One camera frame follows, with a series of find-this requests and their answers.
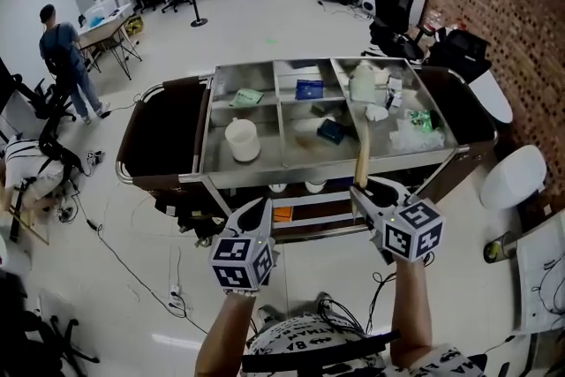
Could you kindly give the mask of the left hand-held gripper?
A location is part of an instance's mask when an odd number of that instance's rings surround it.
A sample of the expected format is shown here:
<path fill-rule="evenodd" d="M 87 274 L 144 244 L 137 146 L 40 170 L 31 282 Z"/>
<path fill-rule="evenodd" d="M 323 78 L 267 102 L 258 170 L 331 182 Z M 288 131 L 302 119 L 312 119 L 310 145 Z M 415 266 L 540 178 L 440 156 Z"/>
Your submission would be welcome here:
<path fill-rule="evenodd" d="M 223 290 L 256 292 L 265 283 L 276 262 L 272 226 L 270 198 L 249 201 L 230 215 L 208 260 Z"/>

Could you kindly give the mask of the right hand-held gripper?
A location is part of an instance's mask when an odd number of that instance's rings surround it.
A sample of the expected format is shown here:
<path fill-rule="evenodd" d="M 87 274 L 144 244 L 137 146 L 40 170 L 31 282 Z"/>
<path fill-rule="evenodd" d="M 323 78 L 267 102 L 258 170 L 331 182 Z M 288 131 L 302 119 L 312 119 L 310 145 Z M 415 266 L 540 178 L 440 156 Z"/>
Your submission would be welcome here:
<path fill-rule="evenodd" d="M 350 198 L 388 264 L 423 259 L 441 243 L 444 216 L 436 205 L 392 179 L 369 177 L 366 189 L 350 187 Z"/>

